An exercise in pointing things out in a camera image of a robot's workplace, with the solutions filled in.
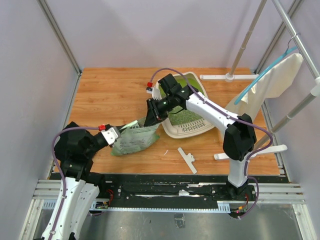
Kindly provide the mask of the green cat litter bag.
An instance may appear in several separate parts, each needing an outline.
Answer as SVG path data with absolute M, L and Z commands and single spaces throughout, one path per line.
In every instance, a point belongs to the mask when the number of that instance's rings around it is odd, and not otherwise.
M 112 156 L 123 156 L 143 151 L 160 138 L 156 133 L 160 124 L 144 126 L 145 120 L 145 117 L 140 118 L 121 128 L 121 136 L 111 149 Z

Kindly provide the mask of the white plastic bag clip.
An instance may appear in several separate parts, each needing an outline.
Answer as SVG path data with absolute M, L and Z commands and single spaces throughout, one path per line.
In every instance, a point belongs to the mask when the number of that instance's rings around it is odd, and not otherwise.
M 191 153 L 186 154 L 181 147 L 179 147 L 177 150 L 178 150 L 179 154 L 182 156 L 182 158 L 184 159 L 185 163 L 188 165 L 191 172 L 193 174 L 196 174 L 197 170 L 193 165 L 193 162 L 195 161 L 194 156 Z

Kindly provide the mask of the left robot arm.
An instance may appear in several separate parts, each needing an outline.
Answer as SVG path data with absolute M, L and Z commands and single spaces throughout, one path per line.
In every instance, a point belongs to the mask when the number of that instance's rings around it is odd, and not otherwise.
M 106 178 L 92 172 L 98 151 L 112 147 L 120 137 L 115 126 L 81 127 L 75 122 L 58 133 L 51 145 L 53 160 L 61 176 L 61 186 L 42 240 L 77 240 L 96 198 L 107 193 Z

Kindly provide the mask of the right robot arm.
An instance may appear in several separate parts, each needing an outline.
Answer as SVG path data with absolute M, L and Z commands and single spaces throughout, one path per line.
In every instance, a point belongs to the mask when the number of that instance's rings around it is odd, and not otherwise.
M 248 185 L 246 158 L 257 141 L 254 125 L 249 115 L 237 115 L 206 98 L 190 84 L 182 87 L 172 74 L 158 82 L 165 93 L 162 99 L 146 101 L 147 114 L 144 126 L 150 127 L 165 121 L 175 107 L 191 111 L 211 123 L 223 134 L 222 149 L 229 157 L 227 196 L 240 199 Z

